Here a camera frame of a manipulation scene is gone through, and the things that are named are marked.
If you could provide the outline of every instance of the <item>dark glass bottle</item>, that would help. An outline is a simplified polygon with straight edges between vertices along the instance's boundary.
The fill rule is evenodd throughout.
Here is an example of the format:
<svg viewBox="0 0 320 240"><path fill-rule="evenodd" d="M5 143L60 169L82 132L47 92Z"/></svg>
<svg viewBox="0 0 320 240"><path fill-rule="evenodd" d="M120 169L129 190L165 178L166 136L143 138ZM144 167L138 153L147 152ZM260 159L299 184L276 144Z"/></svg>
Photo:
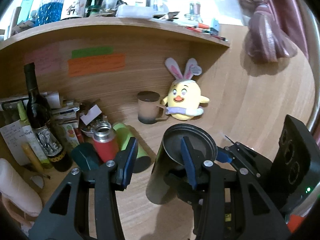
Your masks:
<svg viewBox="0 0 320 240"><path fill-rule="evenodd" d="M53 129L50 106L47 99L39 93L35 64L24 66L29 101L27 103L27 117L39 140L42 150L57 171L67 171L72 160L58 141Z"/></svg>

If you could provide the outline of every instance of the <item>orange beak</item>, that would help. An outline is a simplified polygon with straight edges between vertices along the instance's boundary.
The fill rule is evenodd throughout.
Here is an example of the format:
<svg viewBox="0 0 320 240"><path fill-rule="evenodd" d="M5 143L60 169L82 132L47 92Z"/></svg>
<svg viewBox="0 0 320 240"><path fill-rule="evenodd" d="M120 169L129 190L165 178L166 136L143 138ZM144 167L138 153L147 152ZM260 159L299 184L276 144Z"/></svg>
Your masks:
<svg viewBox="0 0 320 240"><path fill-rule="evenodd" d="M182 102L184 100L184 98L182 98L181 96L177 96L176 98L173 99L173 101L175 102Z"/></svg>

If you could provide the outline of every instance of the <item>blue liquid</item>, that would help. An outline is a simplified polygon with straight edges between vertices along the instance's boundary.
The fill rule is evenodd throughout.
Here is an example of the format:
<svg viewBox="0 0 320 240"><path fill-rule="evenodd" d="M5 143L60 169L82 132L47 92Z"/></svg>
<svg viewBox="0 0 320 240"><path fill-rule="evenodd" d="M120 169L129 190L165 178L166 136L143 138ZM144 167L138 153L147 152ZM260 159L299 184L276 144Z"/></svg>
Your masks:
<svg viewBox="0 0 320 240"><path fill-rule="evenodd" d="M42 5L38 10L36 26L57 22L61 18L63 3L49 2Z"/></svg>
<svg viewBox="0 0 320 240"><path fill-rule="evenodd" d="M22 21L26 21L29 19L32 3L33 3L33 0L22 0L21 11L18 17L18 24Z"/></svg>

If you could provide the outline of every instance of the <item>red thermos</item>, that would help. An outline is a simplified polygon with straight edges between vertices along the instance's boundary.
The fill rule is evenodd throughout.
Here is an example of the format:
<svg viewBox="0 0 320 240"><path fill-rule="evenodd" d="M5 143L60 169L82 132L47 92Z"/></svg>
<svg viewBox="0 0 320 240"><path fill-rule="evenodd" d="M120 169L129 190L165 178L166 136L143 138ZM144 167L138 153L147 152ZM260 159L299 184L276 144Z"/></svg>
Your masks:
<svg viewBox="0 0 320 240"><path fill-rule="evenodd" d="M113 160L119 151L116 132L108 122L100 122L93 129L93 145L105 163Z"/></svg>

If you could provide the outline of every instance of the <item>brown mug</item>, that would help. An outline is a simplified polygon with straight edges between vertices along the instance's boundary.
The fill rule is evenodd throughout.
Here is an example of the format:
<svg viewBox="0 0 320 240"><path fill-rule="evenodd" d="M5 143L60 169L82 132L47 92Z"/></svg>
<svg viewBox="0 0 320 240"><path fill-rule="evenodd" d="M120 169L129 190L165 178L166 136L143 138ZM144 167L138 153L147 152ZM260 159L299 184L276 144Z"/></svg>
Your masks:
<svg viewBox="0 0 320 240"><path fill-rule="evenodd" d="M161 117L159 108L163 109ZM168 118L165 115L166 107L160 104L160 95L153 91L141 91L138 93L138 120L145 124L153 124Z"/></svg>

